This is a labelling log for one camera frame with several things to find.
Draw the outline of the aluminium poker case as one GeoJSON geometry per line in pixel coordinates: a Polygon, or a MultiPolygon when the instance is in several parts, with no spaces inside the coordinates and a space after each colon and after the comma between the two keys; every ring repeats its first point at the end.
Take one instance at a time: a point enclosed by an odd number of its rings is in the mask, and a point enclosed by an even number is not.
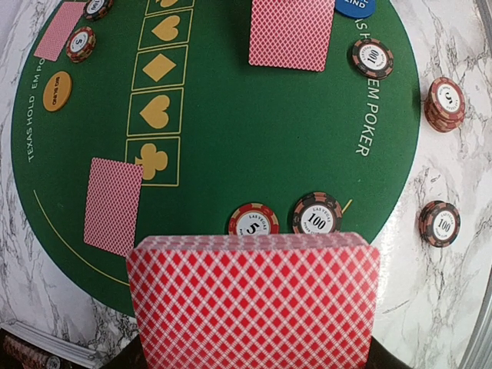
{"type": "Polygon", "coordinates": [[[24,368],[101,368],[105,364],[97,351],[19,321],[1,323],[1,351],[24,368]]]}

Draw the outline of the dealt card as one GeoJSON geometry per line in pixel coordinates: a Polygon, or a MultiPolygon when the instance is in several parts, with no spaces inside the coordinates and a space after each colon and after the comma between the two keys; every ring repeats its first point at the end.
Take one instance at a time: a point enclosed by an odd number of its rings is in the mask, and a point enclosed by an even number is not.
{"type": "Polygon", "coordinates": [[[325,70],[334,1],[254,0],[248,62],[253,66],[325,70]]]}
{"type": "Polygon", "coordinates": [[[62,2],[49,23],[34,56],[56,62],[84,11],[84,2],[62,2]]]}
{"type": "Polygon", "coordinates": [[[126,256],[134,247],[143,167],[93,158],[85,206],[84,242],[126,256]]]}

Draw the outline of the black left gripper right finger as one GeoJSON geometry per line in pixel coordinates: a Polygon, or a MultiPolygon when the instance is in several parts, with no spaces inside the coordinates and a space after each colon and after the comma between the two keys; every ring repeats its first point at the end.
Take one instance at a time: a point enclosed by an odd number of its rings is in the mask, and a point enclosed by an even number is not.
{"type": "Polygon", "coordinates": [[[407,369],[407,365],[391,354],[377,340],[371,341],[366,369],[407,369]]]}

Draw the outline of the black hundred chip stack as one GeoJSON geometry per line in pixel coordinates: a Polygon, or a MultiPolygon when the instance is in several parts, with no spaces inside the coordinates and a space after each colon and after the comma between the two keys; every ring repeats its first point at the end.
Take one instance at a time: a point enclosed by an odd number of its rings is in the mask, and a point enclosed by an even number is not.
{"type": "Polygon", "coordinates": [[[421,238],[436,248],[445,248],[457,238],[460,214],[451,203],[434,200],[427,203],[418,218],[421,238]]]}

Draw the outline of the red chips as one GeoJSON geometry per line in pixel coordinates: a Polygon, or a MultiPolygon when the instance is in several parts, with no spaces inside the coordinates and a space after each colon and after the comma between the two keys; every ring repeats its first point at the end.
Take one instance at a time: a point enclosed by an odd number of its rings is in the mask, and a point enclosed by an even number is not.
{"type": "Polygon", "coordinates": [[[265,204],[249,202],[237,208],[228,222],[232,235],[279,234],[280,224],[276,214],[265,204]]]}
{"type": "Polygon", "coordinates": [[[91,27],[77,29],[69,38],[66,45],[66,55],[74,63],[88,59],[95,49],[96,35],[91,27]]]}

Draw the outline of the round green poker mat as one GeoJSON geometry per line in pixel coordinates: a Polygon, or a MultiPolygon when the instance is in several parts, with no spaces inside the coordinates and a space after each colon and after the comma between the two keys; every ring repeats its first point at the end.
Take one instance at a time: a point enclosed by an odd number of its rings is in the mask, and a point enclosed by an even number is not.
{"type": "Polygon", "coordinates": [[[83,240],[93,158],[133,162],[146,144],[168,156],[143,183],[137,239],[223,234],[250,201],[283,232],[296,201],[324,191],[347,208],[342,228],[372,240],[396,205],[417,148],[418,76],[401,17],[379,1],[365,21],[334,16],[322,72],[248,63],[248,1],[117,1],[92,22],[97,44],[74,63],[30,55],[12,117],[12,166],[35,238],[86,288],[127,283],[124,260],[83,240]],[[385,79],[362,75],[353,44],[376,38],[394,55],[385,79]],[[42,96],[72,79],[59,111],[42,96]]]}

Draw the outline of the red playing card deck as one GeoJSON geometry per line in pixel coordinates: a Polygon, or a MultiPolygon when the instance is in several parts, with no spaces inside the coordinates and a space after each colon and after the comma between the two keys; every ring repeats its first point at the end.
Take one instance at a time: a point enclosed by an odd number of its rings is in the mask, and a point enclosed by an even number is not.
{"type": "Polygon", "coordinates": [[[380,253],[356,233],[150,236],[126,258],[151,368],[363,368],[380,253]]]}

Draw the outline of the blue small blind button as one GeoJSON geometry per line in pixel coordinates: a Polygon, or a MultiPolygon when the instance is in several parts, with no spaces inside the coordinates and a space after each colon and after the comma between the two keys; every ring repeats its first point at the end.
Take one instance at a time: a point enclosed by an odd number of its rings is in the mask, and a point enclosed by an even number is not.
{"type": "Polygon", "coordinates": [[[336,0],[335,10],[345,17],[366,19],[376,12],[375,0],[336,0]]]}

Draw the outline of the red five chip stack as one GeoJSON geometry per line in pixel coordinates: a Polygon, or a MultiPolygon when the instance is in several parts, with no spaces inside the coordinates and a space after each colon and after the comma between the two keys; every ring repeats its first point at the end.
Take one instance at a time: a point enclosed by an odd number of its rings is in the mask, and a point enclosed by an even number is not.
{"type": "Polygon", "coordinates": [[[430,126],[440,133],[459,128],[465,118],[464,94],[450,78],[436,78],[430,85],[424,113],[430,126]]]}

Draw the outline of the aluminium front rail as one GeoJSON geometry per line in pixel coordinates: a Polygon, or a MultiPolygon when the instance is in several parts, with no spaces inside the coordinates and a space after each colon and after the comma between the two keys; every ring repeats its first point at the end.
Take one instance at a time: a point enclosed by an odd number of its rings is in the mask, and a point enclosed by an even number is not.
{"type": "MultiPolygon", "coordinates": [[[[477,0],[476,3],[491,52],[491,1],[477,0]]],[[[491,368],[491,274],[460,368],[491,368]]]]}

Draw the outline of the orange big blind button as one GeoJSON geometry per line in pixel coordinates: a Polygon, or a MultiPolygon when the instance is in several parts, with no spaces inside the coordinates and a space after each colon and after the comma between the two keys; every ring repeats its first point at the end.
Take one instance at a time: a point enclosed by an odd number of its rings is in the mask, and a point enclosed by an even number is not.
{"type": "Polygon", "coordinates": [[[48,80],[43,91],[42,101],[46,111],[62,109],[68,102],[72,91],[72,79],[66,71],[57,71],[48,80]]]}

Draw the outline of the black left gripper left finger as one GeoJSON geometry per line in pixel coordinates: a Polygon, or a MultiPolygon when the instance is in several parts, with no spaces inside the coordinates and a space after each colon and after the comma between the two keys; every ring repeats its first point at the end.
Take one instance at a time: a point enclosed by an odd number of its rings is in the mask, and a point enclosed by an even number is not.
{"type": "Polygon", "coordinates": [[[148,369],[139,337],[135,337],[103,369],[148,369]]]}

